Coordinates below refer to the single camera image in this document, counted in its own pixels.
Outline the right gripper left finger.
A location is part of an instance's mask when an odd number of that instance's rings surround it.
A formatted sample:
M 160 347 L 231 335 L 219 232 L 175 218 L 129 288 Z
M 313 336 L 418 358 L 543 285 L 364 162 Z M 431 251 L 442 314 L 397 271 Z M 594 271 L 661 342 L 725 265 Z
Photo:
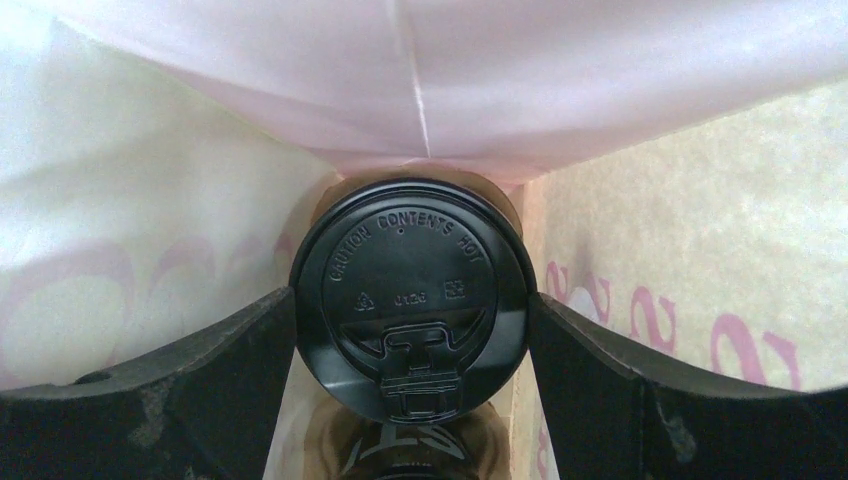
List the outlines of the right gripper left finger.
M 296 338 L 294 294 L 68 385 L 1 395 L 5 479 L 259 479 Z

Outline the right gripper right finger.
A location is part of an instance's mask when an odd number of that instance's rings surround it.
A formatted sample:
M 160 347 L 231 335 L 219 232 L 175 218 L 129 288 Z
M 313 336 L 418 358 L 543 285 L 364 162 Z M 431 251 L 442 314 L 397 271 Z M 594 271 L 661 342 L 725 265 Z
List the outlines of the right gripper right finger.
M 687 364 L 550 296 L 529 351 L 564 479 L 843 479 L 847 391 L 804 393 Z

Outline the black lidded coffee cup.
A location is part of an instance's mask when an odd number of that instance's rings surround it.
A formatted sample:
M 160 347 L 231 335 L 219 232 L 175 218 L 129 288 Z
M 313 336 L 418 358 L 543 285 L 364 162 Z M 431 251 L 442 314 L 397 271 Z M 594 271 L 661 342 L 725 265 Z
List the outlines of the black lidded coffee cup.
M 497 393 L 537 290 L 518 213 L 475 175 L 396 173 L 327 191 L 293 261 L 297 348 L 356 414 L 439 424 Z

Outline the pink and cream paper bag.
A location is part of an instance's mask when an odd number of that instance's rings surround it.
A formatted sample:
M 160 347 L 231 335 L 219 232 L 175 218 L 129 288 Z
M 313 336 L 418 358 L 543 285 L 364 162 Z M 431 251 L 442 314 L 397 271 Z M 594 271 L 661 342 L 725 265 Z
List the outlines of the pink and cream paper bag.
M 843 1 L 5 1 L 1 395 L 293 291 L 326 191 L 410 169 L 509 198 L 534 294 L 847 391 Z M 528 330 L 506 479 L 564 479 Z M 296 328 L 259 479 L 304 479 L 325 396 Z

